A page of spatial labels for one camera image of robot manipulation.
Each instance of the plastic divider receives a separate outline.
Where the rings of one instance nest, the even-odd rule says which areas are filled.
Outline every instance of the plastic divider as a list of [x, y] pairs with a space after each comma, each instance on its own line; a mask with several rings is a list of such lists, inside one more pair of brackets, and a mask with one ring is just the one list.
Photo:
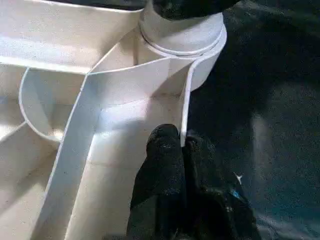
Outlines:
[[19, 91], [19, 104], [30, 127], [58, 147], [85, 76], [30, 68]]

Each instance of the black glove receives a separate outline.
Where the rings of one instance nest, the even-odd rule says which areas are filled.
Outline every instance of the black glove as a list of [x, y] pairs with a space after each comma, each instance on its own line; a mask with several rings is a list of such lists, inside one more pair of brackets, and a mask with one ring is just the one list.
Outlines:
[[188, 235], [199, 240], [260, 240], [241, 183], [210, 140], [190, 131], [183, 152]]
[[170, 240], [181, 228], [185, 208], [184, 159], [176, 127], [157, 127], [146, 154], [134, 182], [127, 236]]
[[237, 176], [208, 139], [189, 132], [182, 153], [176, 127], [164, 124], [151, 133], [146, 152], [135, 178], [128, 236], [261, 239]]

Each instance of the dark fabric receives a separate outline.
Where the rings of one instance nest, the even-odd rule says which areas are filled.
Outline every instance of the dark fabric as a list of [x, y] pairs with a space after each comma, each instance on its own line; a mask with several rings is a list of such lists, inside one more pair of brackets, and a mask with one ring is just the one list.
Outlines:
[[320, 239], [320, 17], [304, 12], [319, 4], [242, 1], [226, 11], [226, 46], [191, 93], [188, 128], [243, 175], [264, 240]]
[[240, 181], [209, 139], [189, 132], [184, 148], [189, 235], [197, 239], [260, 240]]
[[205, 17], [223, 12], [239, 0], [153, 0], [154, 10], [168, 20]]
[[157, 127], [146, 153], [134, 182], [127, 235], [169, 240], [176, 235], [185, 208], [184, 162], [176, 127]]

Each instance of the white edge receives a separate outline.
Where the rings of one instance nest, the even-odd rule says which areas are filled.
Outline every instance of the white edge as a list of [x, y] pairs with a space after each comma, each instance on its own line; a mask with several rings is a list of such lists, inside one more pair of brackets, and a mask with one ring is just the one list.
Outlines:
[[107, 71], [89, 72], [87, 75], [88, 76], [92, 76], [92, 75], [97, 75], [97, 74], [122, 72], [122, 71], [125, 71], [125, 70], [140, 68], [141, 66], [153, 64], [155, 62], [165, 61], [165, 60], [168, 60], [168, 59], [171, 59], [171, 57], [164, 57], [164, 58], [156, 59], [156, 60], [153, 60], [153, 61], [148, 61], [148, 62], [139, 64], [139, 65], [135, 65], [135, 66], [128, 66], [128, 67], [123, 67], [123, 68], [118, 68], [118, 69], [113, 69], [113, 70], [107, 70]]
[[39, 217], [40, 217], [41, 212], [43, 211], [43, 207], [44, 207], [46, 198], [47, 198], [47, 196], [48, 196], [48, 192], [49, 192], [50, 187], [51, 187], [52, 179], [53, 179], [53, 177], [55, 176], [55, 170], [56, 170], [56, 168], [57, 168], [57, 164], [58, 164], [58, 161], [59, 161], [59, 158], [60, 158], [60, 154], [61, 154], [61, 151], [62, 151], [62, 148], [63, 148], [63, 145], [64, 145], [64, 141], [65, 141], [65, 137], [66, 137], [66, 134], [65, 134], [65, 133], [67, 132], [67, 130], [68, 130], [68, 128], [69, 128], [71, 118], [72, 118], [73, 113], [74, 113], [74, 111], [75, 111], [75, 109], [76, 109], [76, 106], [78, 105], [78, 101], [79, 101], [79, 98], [80, 98], [80, 96], [81, 96], [81, 92], [83, 91], [83, 87], [84, 87], [86, 81], [87, 81], [87, 76], [85, 76], [85, 78], [84, 78], [84, 81], [83, 81], [82, 86], [81, 86], [81, 88], [80, 88], [80, 92], [78, 93], [78, 95], [77, 95], [77, 97], [76, 97], [75, 103], [74, 103], [74, 105], [73, 105], [73, 107], [72, 107], [71, 113], [70, 113], [69, 118], [68, 118], [68, 120], [67, 120], [65, 129], [64, 129], [64, 133], [63, 133], [63, 137], [62, 137], [62, 139], [61, 139], [61, 144], [60, 144], [60, 146], [59, 146], [59, 148], [58, 148], [58, 150], [57, 150], [57, 153], [56, 153], [56, 156], [55, 156], [55, 160], [54, 160], [54, 163], [53, 163], [53, 166], [52, 166], [52, 170], [51, 170], [51, 173], [50, 173], [48, 182], [47, 182], [46, 187], [45, 187], [45, 191], [44, 191], [44, 195], [43, 195], [43, 200], [42, 200], [42, 202], [41, 202], [41, 208], [38, 210], [38, 213], [37, 213], [37, 216], [36, 216], [36, 220], [34, 221], [34, 223], [33, 223], [33, 225], [32, 225], [32, 228], [31, 228], [31, 229], [32, 229], [32, 233], [31, 233], [31, 236], [29, 236], [29, 240], [32, 240], [33, 231], [36, 230], [36, 226], [37, 226], [37, 224], [38, 224], [38, 219], [39, 219]]
[[[222, 27], [222, 31], [227, 33], [225, 25]], [[227, 34], [225, 34], [225, 40], [223, 40], [222, 49], [224, 48], [227, 42]], [[190, 104], [190, 95], [192, 92], [192, 80], [194, 76], [194, 72], [196, 67], [205, 60], [208, 60], [215, 56], [218, 53], [221, 53], [222, 49], [216, 49], [212, 51], [210, 55], [206, 55], [202, 58], [197, 59], [194, 61], [188, 71], [185, 88], [184, 88], [184, 101], [183, 101], [183, 109], [182, 109], [182, 120], [181, 120], [181, 132], [180, 132], [180, 144], [181, 147], [185, 146], [186, 138], [187, 138], [187, 130], [188, 130], [188, 114], [189, 114], [189, 104]]]
[[[28, 67], [28, 68], [25, 70], [25, 72], [24, 72], [24, 74], [23, 74], [23, 77], [22, 77], [22, 80], [21, 80], [21, 83], [20, 83], [20, 87], [19, 87], [18, 101], [19, 101], [19, 106], [20, 106], [20, 110], [21, 110], [22, 116], [24, 117], [26, 123], [30, 126], [30, 128], [31, 128], [36, 134], [38, 134], [40, 137], [44, 138], [45, 140], [50, 141], [51, 143], [53, 143], [53, 146], [54, 146], [55, 148], [58, 148], [58, 146], [59, 146], [59, 144], [61, 143], [61, 141], [60, 141], [59, 139], [56, 139], [56, 138], [53, 137], [53, 136], [47, 136], [47, 135], [43, 134], [42, 132], [40, 132], [40, 131], [31, 123], [31, 121], [29, 120], [29, 118], [28, 118], [28, 116], [27, 116], [27, 114], [26, 114], [26, 111], [25, 111], [25, 108], [24, 108], [24, 105], [23, 105], [23, 100], [22, 100], [22, 91], [23, 91], [23, 85], [24, 85], [24, 83], [25, 83], [25, 79], [26, 79], [26, 77], [27, 77], [28, 72], [29, 72], [30, 69], [31, 69], [31, 68]], [[84, 81], [82, 82], [82, 86], [83, 86], [83, 84], [85, 83], [85, 80], [87, 79], [87, 75], [85, 75], [85, 74], [82, 74], [82, 75], [84, 76]], [[71, 110], [71, 113], [70, 113], [70, 115], [69, 115], [69, 118], [70, 118], [70, 116], [71, 116], [71, 114], [72, 114], [72, 111], [74, 110], [74, 106], [75, 106], [75, 105], [76, 105], [76, 103], [74, 103], [74, 105], [73, 105], [73, 107], [72, 107], [72, 110]], [[63, 136], [65, 135], [66, 130], [67, 130], [67, 126], [66, 126], [65, 129], [64, 129]]]
[[82, 8], [82, 9], [96, 9], [99, 11], [112, 12], [112, 13], [138, 13], [138, 12], [143, 11], [143, 8], [138, 9], [138, 10], [122, 10], [122, 9], [114, 9], [114, 8], [108, 8], [108, 7], [87, 6], [87, 5], [80, 5], [80, 4], [67, 3], [67, 2], [50, 1], [50, 0], [25, 0], [25, 1], [47, 4], [47, 5], [51, 5], [51, 6]]

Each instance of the black object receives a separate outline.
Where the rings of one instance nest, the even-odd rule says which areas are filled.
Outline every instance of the black object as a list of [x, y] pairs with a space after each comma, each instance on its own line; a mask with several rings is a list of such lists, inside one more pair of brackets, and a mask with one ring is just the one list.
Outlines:
[[134, 239], [260, 240], [234, 173], [208, 139], [189, 133], [183, 153], [175, 126], [151, 134], [134, 183], [127, 236]]
[[169, 240], [181, 227], [185, 199], [184, 160], [176, 127], [157, 127], [146, 153], [135, 178], [127, 236]]
[[153, 0], [154, 10], [168, 20], [205, 17], [221, 13], [240, 0]]
[[199, 240], [260, 240], [241, 178], [229, 172], [214, 145], [194, 131], [184, 148], [188, 235]]

